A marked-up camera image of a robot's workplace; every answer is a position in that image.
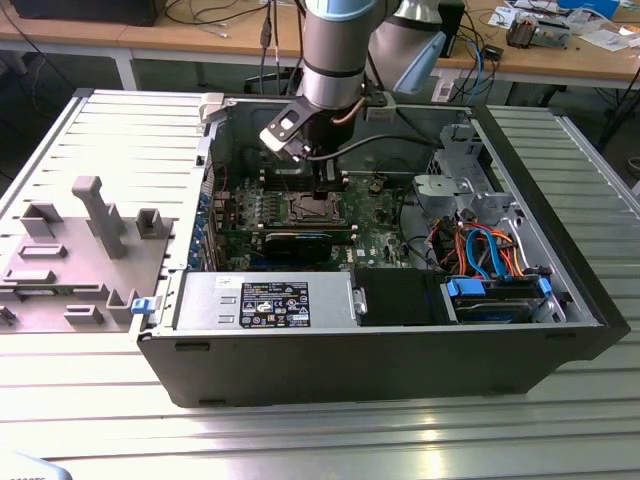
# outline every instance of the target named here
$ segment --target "motherboard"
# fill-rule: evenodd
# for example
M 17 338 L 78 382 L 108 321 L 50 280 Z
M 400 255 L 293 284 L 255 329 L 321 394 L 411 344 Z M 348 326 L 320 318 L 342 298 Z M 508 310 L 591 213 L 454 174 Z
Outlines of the motherboard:
M 264 188 L 244 179 L 214 197 L 219 271 L 345 271 L 409 267 L 398 232 L 402 189 L 386 179 L 354 177 L 341 192 L 314 198 L 305 191 Z

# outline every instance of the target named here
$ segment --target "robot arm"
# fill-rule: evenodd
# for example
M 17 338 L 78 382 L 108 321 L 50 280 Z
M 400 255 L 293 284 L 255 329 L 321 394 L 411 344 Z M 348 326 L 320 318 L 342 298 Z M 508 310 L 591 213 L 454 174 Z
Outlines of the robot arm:
M 444 43 L 438 0 L 400 4 L 401 0 L 307 0 L 302 96 L 261 132 L 271 151 L 301 162 L 335 153 L 352 137 L 353 112 L 364 103 L 369 51 L 395 91 L 413 93 L 426 81 Z M 433 15 L 427 14 L 434 6 L 435 32 L 425 28 L 433 23 Z

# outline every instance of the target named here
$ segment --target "wooden desk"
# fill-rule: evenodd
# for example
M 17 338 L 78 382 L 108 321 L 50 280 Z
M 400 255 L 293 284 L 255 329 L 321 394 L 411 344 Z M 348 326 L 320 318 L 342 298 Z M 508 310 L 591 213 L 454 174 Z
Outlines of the wooden desk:
M 193 0 L 195 10 L 219 4 L 224 4 L 224 0 Z M 625 88 L 640 66 L 640 59 L 633 56 L 637 53 L 630 49 L 610 53 L 575 37 L 571 39 L 567 50 L 543 47 L 520 50 L 508 47 L 505 39 L 506 30 L 486 25 L 490 11 L 502 4 L 500 0 L 469 0 L 469 4 L 470 15 L 478 31 L 485 37 L 491 37 L 487 40 L 488 43 L 504 49 L 503 59 L 496 74 L 498 80 Z M 257 1 L 241 0 L 232 8 L 207 12 L 202 18 L 213 20 L 256 6 Z M 26 20 L 19 18 L 13 7 L 9 7 L 9 11 L 20 28 L 45 52 L 113 58 L 123 87 L 127 90 L 137 89 L 132 67 L 134 59 L 254 65 L 260 61 L 259 35 L 264 10 L 230 20 L 226 28 L 208 27 L 227 33 L 229 38 L 221 38 L 207 32 L 204 27 L 181 25 L 166 17 L 158 19 L 156 26 L 149 28 L 90 22 Z M 186 2 L 176 5 L 171 12 L 178 19 L 193 20 Z M 278 9 L 278 14 L 280 64 L 292 66 L 299 55 L 297 15 L 294 7 L 284 6 Z M 618 15 L 616 20 L 638 22 L 640 14 L 625 12 Z M 0 49 L 32 50 L 2 15 Z M 270 49 L 269 53 L 266 63 L 273 65 L 273 49 Z M 434 75 L 441 78 L 439 86 L 442 86 L 466 76 L 473 64 L 474 59 L 469 56 L 464 44 L 458 41 L 452 57 L 438 61 Z
M 126 25 L 65 20 L 30 20 L 20 18 L 13 5 L 5 2 L 7 13 L 31 41 L 66 45 L 117 47 Z M 24 39 L 0 11 L 0 39 L 24 42 Z
M 472 0 L 469 4 L 471 5 L 470 16 L 473 18 L 478 32 L 485 38 L 485 42 L 504 50 L 499 69 L 501 74 L 583 77 L 591 80 L 602 78 L 629 82 L 640 66 L 637 51 L 634 52 L 627 48 L 615 53 L 608 52 L 576 36 L 571 37 L 569 48 L 566 50 L 545 47 L 528 49 L 510 47 L 506 40 L 507 30 L 487 25 L 491 11 L 502 2 L 499 0 Z M 624 12 L 616 16 L 615 20 L 637 22 L 640 21 L 640 14 Z M 469 26 L 469 21 L 466 18 L 463 25 Z M 441 60 L 438 66 L 470 68 L 473 66 L 473 60 L 467 53 L 464 42 L 458 41 L 452 58 Z
M 224 5 L 225 3 L 229 2 L 225 0 L 192 0 L 195 11 L 219 4 Z M 241 0 L 232 8 L 207 12 L 202 14 L 201 18 L 206 21 L 215 20 L 258 6 L 257 2 Z M 171 15 L 178 20 L 193 21 L 186 1 L 173 7 Z M 262 30 L 264 18 L 265 10 L 263 9 L 229 20 L 225 22 L 227 24 L 225 28 L 199 28 L 193 25 L 180 25 L 163 16 L 158 19 L 153 28 L 126 27 L 120 35 L 118 43 L 120 46 L 127 48 L 260 56 L 262 53 L 260 31 Z M 229 38 L 221 38 L 207 32 L 205 28 L 224 32 L 229 35 Z M 300 43 L 298 41 L 298 19 L 295 7 L 278 7 L 278 32 L 280 56 L 297 58 L 300 52 Z

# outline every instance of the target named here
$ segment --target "white label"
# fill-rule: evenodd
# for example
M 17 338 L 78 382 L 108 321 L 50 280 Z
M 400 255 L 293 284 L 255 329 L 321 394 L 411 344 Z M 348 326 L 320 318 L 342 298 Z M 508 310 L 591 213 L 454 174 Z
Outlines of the white label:
M 215 288 L 241 289 L 244 277 L 240 276 L 219 276 L 216 278 Z

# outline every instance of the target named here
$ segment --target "warning label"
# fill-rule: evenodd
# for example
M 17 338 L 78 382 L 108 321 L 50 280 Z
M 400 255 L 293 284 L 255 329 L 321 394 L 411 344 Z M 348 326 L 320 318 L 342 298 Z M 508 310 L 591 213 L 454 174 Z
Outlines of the warning label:
M 311 326 L 306 282 L 243 283 L 240 301 L 243 328 Z

